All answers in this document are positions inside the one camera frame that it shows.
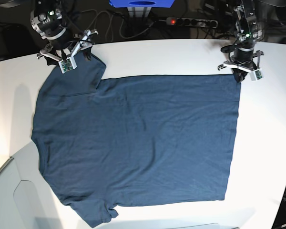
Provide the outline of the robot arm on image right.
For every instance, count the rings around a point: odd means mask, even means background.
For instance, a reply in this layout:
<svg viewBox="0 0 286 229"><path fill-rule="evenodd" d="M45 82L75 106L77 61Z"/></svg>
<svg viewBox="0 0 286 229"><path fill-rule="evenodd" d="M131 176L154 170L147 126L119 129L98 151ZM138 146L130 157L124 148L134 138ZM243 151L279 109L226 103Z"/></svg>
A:
<svg viewBox="0 0 286 229"><path fill-rule="evenodd" d="M252 0L228 0L227 5L235 20L235 41L221 48L221 52L227 54L227 61L219 65L217 69L231 69L237 83L242 82L246 76L250 76L252 81L258 81L264 78L260 67L260 59L264 52L255 51L255 45L263 32L258 25L254 2Z"/></svg>

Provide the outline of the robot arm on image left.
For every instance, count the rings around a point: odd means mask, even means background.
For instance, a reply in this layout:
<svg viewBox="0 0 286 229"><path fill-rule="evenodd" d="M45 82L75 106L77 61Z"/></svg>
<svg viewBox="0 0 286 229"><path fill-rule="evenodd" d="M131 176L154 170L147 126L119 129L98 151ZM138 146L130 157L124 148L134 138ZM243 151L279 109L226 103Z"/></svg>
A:
<svg viewBox="0 0 286 229"><path fill-rule="evenodd" d="M75 0L36 0L31 11L32 28L47 41L37 58L44 58L48 66L59 67L62 73L77 68L78 53L91 60L92 36L98 34L96 29L84 30L76 24L81 14L76 4Z"/></svg>

